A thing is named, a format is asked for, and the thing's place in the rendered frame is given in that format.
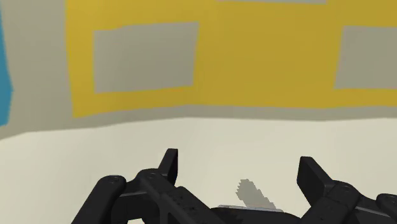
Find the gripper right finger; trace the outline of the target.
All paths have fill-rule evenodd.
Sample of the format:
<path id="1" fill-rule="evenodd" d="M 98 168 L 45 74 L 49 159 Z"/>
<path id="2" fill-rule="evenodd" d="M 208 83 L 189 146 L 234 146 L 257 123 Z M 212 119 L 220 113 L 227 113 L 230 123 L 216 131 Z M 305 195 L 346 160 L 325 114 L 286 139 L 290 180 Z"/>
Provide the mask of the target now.
<path id="1" fill-rule="evenodd" d="M 397 195 L 365 197 L 331 179 L 312 157 L 300 158 L 296 181 L 310 204 L 298 224 L 397 224 Z"/>

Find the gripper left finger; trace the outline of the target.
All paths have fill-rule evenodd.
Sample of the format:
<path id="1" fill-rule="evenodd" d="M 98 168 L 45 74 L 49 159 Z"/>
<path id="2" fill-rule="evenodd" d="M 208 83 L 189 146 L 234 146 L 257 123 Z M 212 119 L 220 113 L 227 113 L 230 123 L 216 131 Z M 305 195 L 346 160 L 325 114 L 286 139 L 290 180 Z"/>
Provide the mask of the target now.
<path id="1" fill-rule="evenodd" d="M 144 169 L 127 182 L 123 176 L 98 180 L 71 224 L 224 224 L 186 188 L 174 186 L 178 150 L 169 148 L 156 169 Z"/>

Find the yellow cabinet with grey panels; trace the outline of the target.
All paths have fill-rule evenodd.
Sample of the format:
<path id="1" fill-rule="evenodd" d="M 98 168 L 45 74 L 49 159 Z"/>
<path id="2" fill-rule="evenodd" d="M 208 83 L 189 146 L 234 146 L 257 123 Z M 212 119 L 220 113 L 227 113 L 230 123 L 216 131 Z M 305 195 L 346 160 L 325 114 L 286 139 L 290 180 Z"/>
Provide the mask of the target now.
<path id="1" fill-rule="evenodd" d="M 199 22 L 193 85 L 97 94 L 94 31 Z M 397 116 L 397 90 L 336 90 L 344 25 L 397 27 L 397 0 L 221 3 L 216 0 L 67 0 L 66 46 L 76 117 L 166 106 L 350 110 Z"/>

